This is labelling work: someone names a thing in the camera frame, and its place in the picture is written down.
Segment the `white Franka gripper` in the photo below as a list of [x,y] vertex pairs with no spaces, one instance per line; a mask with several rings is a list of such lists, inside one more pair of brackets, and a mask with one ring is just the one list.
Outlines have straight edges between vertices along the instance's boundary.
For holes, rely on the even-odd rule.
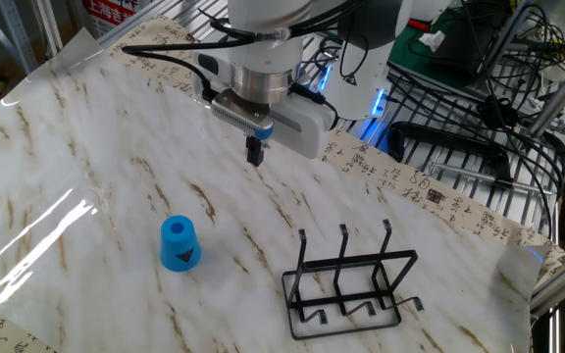
[[323,151],[327,132],[334,128],[335,107],[301,84],[298,66],[258,73],[237,64],[230,51],[195,51],[192,59],[193,86],[214,116],[243,131],[249,164],[262,164],[271,139],[309,159]]

